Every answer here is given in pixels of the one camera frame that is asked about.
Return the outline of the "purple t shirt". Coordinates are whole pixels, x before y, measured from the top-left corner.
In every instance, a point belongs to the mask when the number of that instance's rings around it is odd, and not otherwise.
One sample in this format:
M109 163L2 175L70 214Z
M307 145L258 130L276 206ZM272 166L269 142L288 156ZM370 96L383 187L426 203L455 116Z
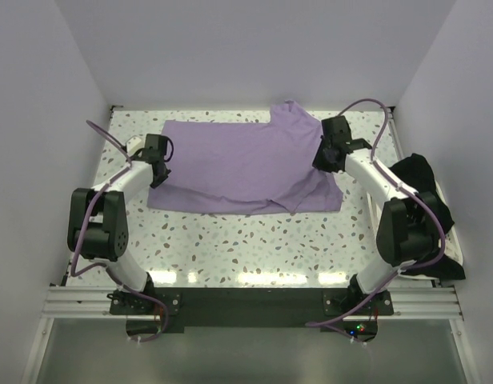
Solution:
M151 209L196 214L338 212L334 176L312 165L321 123L298 103L274 105L266 123L167 121L169 178L150 189Z

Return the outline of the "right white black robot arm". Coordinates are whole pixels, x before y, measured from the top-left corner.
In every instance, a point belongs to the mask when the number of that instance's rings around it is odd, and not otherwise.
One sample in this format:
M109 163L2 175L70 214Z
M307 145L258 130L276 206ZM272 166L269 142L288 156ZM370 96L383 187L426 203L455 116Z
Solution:
M321 126L313 167L346 173L381 210L375 236L378 256L348 286L349 309L365 314L375 305L375 295L400 272L429 256L443 256L446 240L438 217L439 202L432 193L419 192L398 178L375 156L367 140L353 139L345 117L324 119Z

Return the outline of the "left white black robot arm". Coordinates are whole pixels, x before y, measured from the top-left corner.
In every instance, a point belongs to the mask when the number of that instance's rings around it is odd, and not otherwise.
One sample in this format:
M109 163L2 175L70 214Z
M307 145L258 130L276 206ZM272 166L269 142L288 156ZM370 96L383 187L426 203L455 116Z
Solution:
M126 204L147 187L158 187L168 179L166 164L173 153L174 144L167 136L147 134L137 138L118 172L71 195L67 231L67 245L73 254L70 276L76 278L93 268L103 268L120 290L130 292L127 302L139 314L154 309L156 294L146 288L150 275L127 249Z

